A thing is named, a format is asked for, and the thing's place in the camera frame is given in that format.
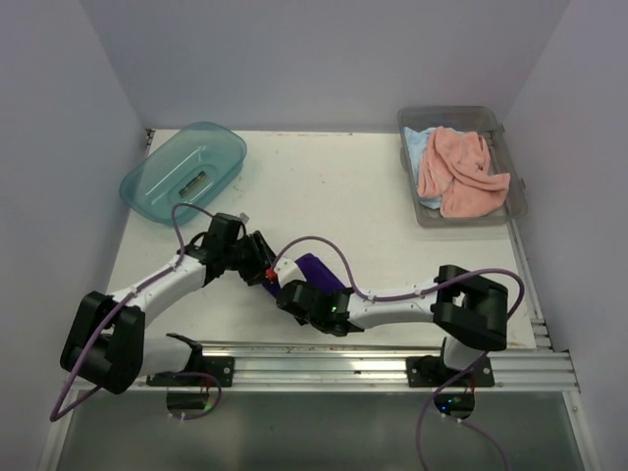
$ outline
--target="white table surface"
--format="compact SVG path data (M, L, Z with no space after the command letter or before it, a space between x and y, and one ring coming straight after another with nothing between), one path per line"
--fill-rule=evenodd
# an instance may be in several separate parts
M176 131L156 131L151 151ZM427 230L414 217L406 175L399 163L400 138L388 133L238 132L248 146L244 167L207 209L247 214L250 232L260 230L278 252L305 235L324 236L344 251L357 283L394 288L432 279L440 265L473 270L517 271L506 226ZM183 227L189 240L206 231L198 215ZM163 266L175 254L171 228L131 211L109 291L125 288ZM288 256L312 252L346 282L336 254L305 242ZM506 284L514 300L516 283ZM508 345L535 348L526 301L508 323ZM248 288L226 273L185 297L147 329L148 335L175 332L196 340L281 343L439 346L445 332L430 324L381 326L337 339L300 327L262 288Z

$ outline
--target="blue plastic lid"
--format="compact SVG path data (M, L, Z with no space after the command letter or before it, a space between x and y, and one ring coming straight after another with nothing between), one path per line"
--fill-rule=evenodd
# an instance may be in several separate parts
M151 221L172 225L177 203L207 206L242 169L246 144L233 132L213 123L194 123L177 132L135 167L120 185L120 196ZM198 214L177 210L185 224Z

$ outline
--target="plastic tray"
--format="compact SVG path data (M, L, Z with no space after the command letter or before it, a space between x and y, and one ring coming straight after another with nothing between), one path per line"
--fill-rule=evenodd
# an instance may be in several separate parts
M397 115L401 133L401 165L408 176L410 192L414 203L417 222L427 228L493 226L523 216L528 206L521 181L514 170L510 154L503 140L503 126L497 122L495 114L483 106L425 106L404 108ZM415 131L443 126L457 131L475 131L489 144L491 152L491 173L510 174L510 188L500 209L480 218L444 218L440 211L426 208L419 202L417 182L410 172L410 155L403 129Z
M175 204L209 204L242 169L245 155L246 144L233 132L213 123L194 123L131 170L120 195L145 218L171 226ZM197 214L182 207L177 222L185 224Z

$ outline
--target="lavender wall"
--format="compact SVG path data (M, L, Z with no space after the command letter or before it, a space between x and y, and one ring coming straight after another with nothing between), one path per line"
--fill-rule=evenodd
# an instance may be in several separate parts
M411 104L502 118L568 0L81 0L142 121L392 130Z
M627 19L623 0L572 0L505 120L549 332L571 350L608 470L628 469Z
M0 467L33 469L61 387L59 354L104 288L143 129L76 0L0 15Z

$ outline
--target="towel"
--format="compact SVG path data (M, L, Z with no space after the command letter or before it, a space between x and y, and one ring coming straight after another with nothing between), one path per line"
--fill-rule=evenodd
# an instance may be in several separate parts
M428 138L435 129L436 128L427 128L424 131L417 132L411 128L403 128L405 142L410 156L410 167L412 168L412 175L414 176L414 182L417 186L419 184L419 166L425 155L425 149L428 146ZM422 198L419 196L419 203L430 209L439 209L442 200L443 198L440 196L436 198Z
M489 175L490 166L483 137L439 127L430 134L421 162L419 196L442 196L445 218L485 216L503 204L510 184L510 174Z

